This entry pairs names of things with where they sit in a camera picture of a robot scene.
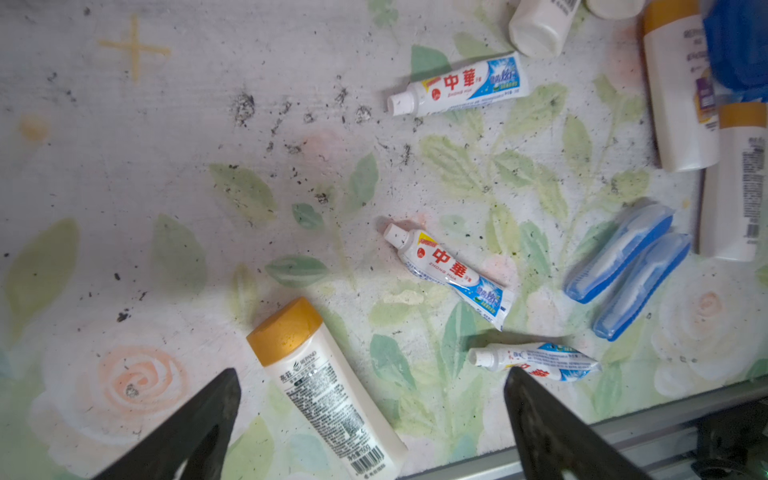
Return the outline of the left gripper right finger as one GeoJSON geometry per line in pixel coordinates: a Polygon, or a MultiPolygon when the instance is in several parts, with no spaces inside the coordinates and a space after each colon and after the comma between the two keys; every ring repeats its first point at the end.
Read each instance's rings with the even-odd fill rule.
{"type": "Polygon", "coordinates": [[[504,399],[528,479],[647,479],[531,375],[509,371],[504,399]]]}

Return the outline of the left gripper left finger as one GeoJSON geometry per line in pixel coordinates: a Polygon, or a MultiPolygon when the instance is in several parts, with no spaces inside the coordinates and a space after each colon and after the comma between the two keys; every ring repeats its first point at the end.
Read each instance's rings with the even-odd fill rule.
{"type": "Polygon", "coordinates": [[[219,479],[241,400],[227,368],[98,479],[219,479]]]}

